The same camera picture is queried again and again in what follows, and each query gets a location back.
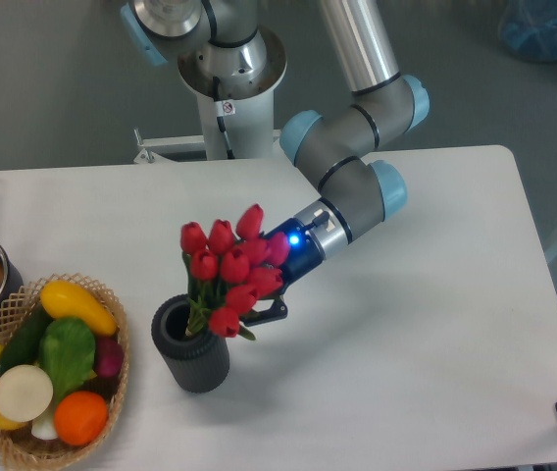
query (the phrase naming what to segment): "black vase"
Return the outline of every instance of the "black vase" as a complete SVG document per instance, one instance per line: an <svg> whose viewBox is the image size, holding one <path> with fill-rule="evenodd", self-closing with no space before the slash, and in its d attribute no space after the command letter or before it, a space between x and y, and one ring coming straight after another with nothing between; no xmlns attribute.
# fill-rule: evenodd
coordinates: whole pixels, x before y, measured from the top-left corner
<svg viewBox="0 0 557 471"><path fill-rule="evenodd" d="M184 340L188 319L186 294L168 299L152 319L152 341L181 388L206 393L227 377L230 367L227 340L208 329Z"/></svg>

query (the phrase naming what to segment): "tulip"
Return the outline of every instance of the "tulip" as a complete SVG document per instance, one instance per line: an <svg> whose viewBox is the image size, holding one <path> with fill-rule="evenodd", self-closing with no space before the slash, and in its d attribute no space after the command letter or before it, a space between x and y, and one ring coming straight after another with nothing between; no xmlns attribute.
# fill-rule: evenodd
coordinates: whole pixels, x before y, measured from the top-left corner
<svg viewBox="0 0 557 471"><path fill-rule="evenodd" d="M209 233L209 249L216 255L224 255L235 245L235 236L229 221L217 220Z"/></svg>
<svg viewBox="0 0 557 471"><path fill-rule="evenodd" d="M258 204L250 206L241 219L237 222L235 231L244 240L250 240L259 236L261 221L263 220L263 209Z"/></svg>
<svg viewBox="0 0 557 471"><path fill-rule="evenodd" d="M250 270L246 281L257 288L259 298L262 298L282 287L280 274L278 268L257 267Z"/></svg>
<svg viewBox="0 0 557 471"><path fill-rule="evenodd" d="M239 316L229 307L220 307L211 314L209 329L216 336L235 337L239 333Z"/></svg>
<svg viewBox="0 0 557 471"><path fill-rule="evenodd" d="M188 223L180 228L180 248L193 255L207 246L207 237L198 223Z"/></svg>
<svg viewBox="0 0 557 471"><path fill-rule="evenodd" d="M239 285L227 292L227 307L237 314L246 314L259 298L259 291L254 285Z"/></svg>
<svg viewBox="0 0 557 471"><path fill-rule="evenodd" d="M285 263L289 255L289 241L284 233L276 233L268 240L270 255L266 257L266 263L278 267Z"/></svg>
<svg viewBox="0 0 557 471"><path fill-rule="evenodd" d="M250 261L239 246L227 252L220 266L220 276L225 282L239 285L246 279L249 273Z"/></svg>
<svg viewBox="0 0 557 471"><path fill-rule="evenodd" d="M251 267L256 267L263 262L268 255L270 255L270 250L268 249L268 241L264 238L252 238L250 240L244 241L239 248L248 256Z"/></svg>
<svg viewBox="0 0 557 471"><path fill-rule="evenodd" d="M203 282L213 280L218 275L218 257L206 248L198 250L191 256L189 270L193 278Z"/></svg>

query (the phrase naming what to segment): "basket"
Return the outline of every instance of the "basket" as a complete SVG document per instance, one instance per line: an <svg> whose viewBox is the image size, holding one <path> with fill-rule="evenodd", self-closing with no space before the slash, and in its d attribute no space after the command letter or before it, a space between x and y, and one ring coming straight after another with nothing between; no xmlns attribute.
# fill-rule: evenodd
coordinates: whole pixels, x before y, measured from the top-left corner
<svg viewBox="0 0 557 471"><path fill-rule="evenodd" d="M87 382L83 388L100 393L109 406L109 420L93 442L85 446L71 446L59 439L43 441L32 436L29 426L11 432L0 431L0 465L6 469L57 470L84 459L109 436L124 402L130 357L126 314L113 292L97 280L80 274L52 275L21 287L19 292L12 293L0 307L0 343L8 342L12 333L38 302L41 289L53 280L67 280L88 289L109 309L119 326L117 341L124 350L124 364L116 382L95 379Z"/></svg>

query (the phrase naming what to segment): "cucumber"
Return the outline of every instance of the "cucumber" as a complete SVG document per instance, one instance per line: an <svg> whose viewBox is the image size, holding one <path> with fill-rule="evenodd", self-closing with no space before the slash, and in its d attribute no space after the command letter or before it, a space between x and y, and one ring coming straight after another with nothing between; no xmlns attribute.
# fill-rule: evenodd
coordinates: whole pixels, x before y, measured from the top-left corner
<svg viewBox="0 0 557 471"><path fill-rule="evenodd" d="M0 377L11 368L33 363L39 352L39 343L53 319L38 304L24 319L0 353Z"/></svg>

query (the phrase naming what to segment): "gray floor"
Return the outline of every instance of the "gray floor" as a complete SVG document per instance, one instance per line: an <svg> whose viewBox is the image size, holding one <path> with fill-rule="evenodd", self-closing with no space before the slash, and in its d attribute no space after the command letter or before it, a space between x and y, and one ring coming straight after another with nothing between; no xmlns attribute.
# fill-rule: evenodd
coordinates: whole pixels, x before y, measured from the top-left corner
<svg viewBox="0 0 557 471"><path fill-rule="evenodd" d="M199 134L175 67L153 69L119 19L121 0L0 0L0 169L127 164L144 137ZM316 7L267 0L284 41L276 127L351 102ZM496 32L504 0L381 0L403 72L431 98L428 119L389 149L502 144L517 159L538 234L557 225L557 64L517 60ZM494 182L498 191L498 182ZM557 288L557 260L552 274Z"/></svg>

